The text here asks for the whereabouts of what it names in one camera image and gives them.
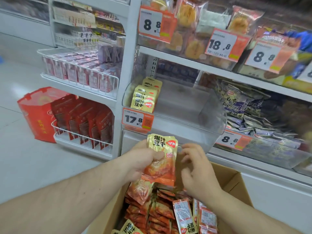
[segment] red shopping bag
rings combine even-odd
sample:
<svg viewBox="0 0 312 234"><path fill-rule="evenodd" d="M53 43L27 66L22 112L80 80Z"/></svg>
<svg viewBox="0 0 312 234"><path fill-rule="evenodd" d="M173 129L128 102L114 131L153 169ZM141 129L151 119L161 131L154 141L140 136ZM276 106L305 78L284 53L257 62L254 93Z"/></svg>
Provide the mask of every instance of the red shopping bag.
<svg viewBox="0 0 312 234"><path fill-rule="evenodd" d="M23 112L35 139L55 143L54 129L51 126L55 118L51 110L51 102L68 94L62 90L45 87L26 94L18 100L18 106Z"/></svg>

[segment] white wire rack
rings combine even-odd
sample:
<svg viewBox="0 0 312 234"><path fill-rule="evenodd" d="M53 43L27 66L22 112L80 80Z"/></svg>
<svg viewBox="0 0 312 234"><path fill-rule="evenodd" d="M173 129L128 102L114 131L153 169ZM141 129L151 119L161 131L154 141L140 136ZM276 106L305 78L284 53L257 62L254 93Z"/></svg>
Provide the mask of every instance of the white wire rack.
<svg viewBox="0 0 312 234"><path fill-rule="evenodd" d="M52 122L55 134L56 143L66 146L71 149L86 153L92 157L111 160L113 145L104 141L96 140L87 136L83 136L57 126L57 121Z"/></svg>
<svg viewBox="0 0 312 234"><path fill-rule="evenodd" d="M43 78L74 86L84 91L116 99L119 87L119 78L117 76L93 70L84 65L78 65L74 61L67 62L64 59L57 57L57 54L76 55L79 52L85 52L82 55L88 55L88 52L97 50L98 46L38 50L37 52L42 55L45 64L45 74L42 74L41 76ZM72 72L75 77L70 77L69 72Z"/></svg>

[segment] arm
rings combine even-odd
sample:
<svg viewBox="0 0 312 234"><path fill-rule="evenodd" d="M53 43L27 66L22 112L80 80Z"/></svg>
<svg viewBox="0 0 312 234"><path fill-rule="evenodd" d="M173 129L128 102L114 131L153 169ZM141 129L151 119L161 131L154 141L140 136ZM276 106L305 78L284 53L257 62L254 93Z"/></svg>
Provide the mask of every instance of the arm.
<svg viewBox="0 0 312 234"><path fill-rule="evenodd" d="M190 195L203 202L238 234L300 234L283 222L246 205L224 192L203 149L196 144L182 146L182 162L191 160L193 171L182 170L182 181Z"/></svg>
<svg viewBox="0 0 312 234"><path fill-rule="evenodd" d="M127 182L163 152L146 140L112 161L0 205L0 233L81 234Z"/></svg>

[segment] orange price tag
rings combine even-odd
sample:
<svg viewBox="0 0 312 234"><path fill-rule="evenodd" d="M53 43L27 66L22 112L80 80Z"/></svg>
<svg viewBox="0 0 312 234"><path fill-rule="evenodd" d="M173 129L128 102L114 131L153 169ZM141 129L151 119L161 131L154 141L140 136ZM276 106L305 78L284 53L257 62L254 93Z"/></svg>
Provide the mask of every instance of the orange price tag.
<svg viewBox="0 0 312 234"><path fill-rule="evenodd" d="M242 151L251 140L252 138L247 135L232 130L225 130L216 143Z"/></svg>
<svg viewBox="0 0 312 234"><path fill-rule="evenodd" d="M205 54L238 62L251 37L214 28Z"/></svg>
<svg viewBox="0 0 312 234"><path fill-rule="evenodd" d="M141 6L138 19L139 34L170 43L176 25L177 18L173 13Z"/></svg>
<svg viewBox="0 0 312 234"><path fill-rule="evenodd" d="M278 74L294 52L294 48L257 41L245 65Z"/></svg>
<svg viewBox="0 0 312 234"><path fill-rule="evenodd" d="M127 125L127 129L132 128L131 130L137 132L148 132L152 129L153 121L154 115L129 108L123 108L122 110L122 123Z"/></svg>

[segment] price number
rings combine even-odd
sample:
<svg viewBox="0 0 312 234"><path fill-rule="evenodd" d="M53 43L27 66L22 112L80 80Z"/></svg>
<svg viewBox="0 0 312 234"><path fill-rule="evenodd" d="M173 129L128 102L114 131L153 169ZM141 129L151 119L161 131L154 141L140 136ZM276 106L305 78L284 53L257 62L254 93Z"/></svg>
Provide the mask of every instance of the price number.
<svg viewBox="0 0 312 234"><path fill-rule="evenodd" d="M220 145L225 145L235 149L236 143L241 139L240 134L232 133L229 131L224 131L223 135L221 135L216 143Z"/></svg>
<svg viewBox="0 0 312 234"><path fill-rule="evenodd" d="M310 62L310 64L304 69L298 79L312 83L312 62Z"/></svg>
<svg viewBox="0 0 312 234"><path fill-rule="evenodd" d="M270 70L272 63L280 50L281 47L279 46L258 42L245 64L262 70Z"/></svg>
<svg viewBox="0 0 312 234"><path fill-rule="evenodd" d="M133 110L124 109L122 123L125 125L142 128L144 114Z"/></svg>
<svg viewBox="0 0 312 234"><path fill-rule="evenodd" d="M144 8L140 9L139 32L160 37L162 13Z"/></svg>
<svg viewBox="0 0 312 234"><path fill-rule="evenodd" d="M237 35L215 29L211 36L206 54L229 59L234 44L236 43Z"/></svg>

